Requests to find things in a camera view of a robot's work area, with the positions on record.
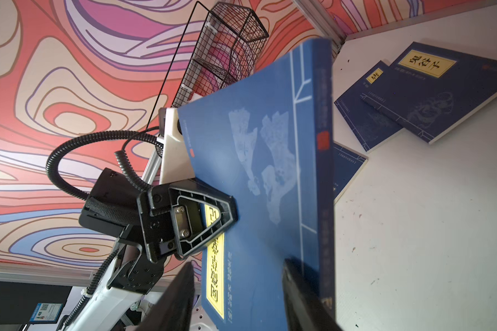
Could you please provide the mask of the blue book vertical yellow label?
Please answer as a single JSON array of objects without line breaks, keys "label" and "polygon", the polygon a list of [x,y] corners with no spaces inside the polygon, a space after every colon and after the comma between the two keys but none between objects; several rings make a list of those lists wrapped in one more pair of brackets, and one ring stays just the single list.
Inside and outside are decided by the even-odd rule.
[{"label": "blue book vertical yellow label", "polygon": [[195,176],[236,201],[203,254],[202,306],[220,330],[287,329],[287,259],[335,314],[331,66],[331,43],[310,39],[178,110]]}]

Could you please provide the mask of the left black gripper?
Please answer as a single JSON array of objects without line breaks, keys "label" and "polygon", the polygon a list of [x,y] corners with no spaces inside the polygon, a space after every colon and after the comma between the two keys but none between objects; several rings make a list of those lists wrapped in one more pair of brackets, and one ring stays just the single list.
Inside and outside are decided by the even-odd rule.
[{"label": "left black gripper", "polygon": [[81,211],[82,227],[138,250],[109,279],[109,288],[148,294],[161,259],[200,252],[238,220],[236,200],[199,179],[152,186],[139,194],[119,172],[102,171]]}]

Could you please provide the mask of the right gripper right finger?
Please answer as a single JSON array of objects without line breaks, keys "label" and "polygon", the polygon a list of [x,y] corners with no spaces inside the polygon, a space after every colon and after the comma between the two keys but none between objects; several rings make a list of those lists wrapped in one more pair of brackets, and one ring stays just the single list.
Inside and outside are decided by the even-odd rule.
[{"label": "right gripper right finger", "polygon": [[325,310],[322,302],[298,272],[292,259],[285,259],[282,269],[282,288],[287,318],[287,330],[341,331],[342,328]]}]

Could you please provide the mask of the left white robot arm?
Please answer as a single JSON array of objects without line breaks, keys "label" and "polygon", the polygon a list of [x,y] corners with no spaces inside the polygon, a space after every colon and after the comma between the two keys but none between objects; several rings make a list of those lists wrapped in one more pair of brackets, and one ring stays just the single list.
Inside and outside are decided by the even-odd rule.
[{"label": "left white robot arm", "polygon": [[168,258],[200,252],[237,220],[234,198],[191,172],[163,172],[159,184],[136,188],[105,169],[84,198],[80,225],[114,237],[116,245],[65,330],[111,329],[153,290]]}]

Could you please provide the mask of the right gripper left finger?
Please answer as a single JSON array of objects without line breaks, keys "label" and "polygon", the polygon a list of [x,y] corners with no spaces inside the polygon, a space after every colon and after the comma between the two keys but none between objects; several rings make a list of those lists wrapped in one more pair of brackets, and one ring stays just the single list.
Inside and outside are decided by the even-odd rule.
[{"label": "right gripper left finger", "polygon": [[190,330],[194,299],[194,267],[186,263],[136,330]]}]

